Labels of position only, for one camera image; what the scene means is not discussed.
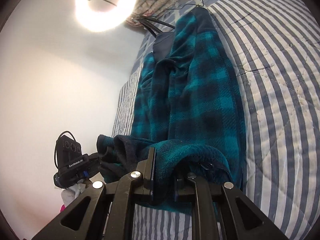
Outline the left hand white glove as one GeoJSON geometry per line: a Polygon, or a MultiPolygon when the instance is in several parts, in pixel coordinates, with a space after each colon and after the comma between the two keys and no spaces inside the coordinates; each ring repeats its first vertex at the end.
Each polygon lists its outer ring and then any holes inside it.
{"type": "Polygon", "coordinates": [[[73,186],[70,186],[66,189],[64,189],[61,192],[61,198],[63,201],[63,204],[65,207],[67,207],[71,202],[73,202],[76,198],[80,196],[86,189],[86,184],[84,183],[84,180],[81,179],[73,186]]]}

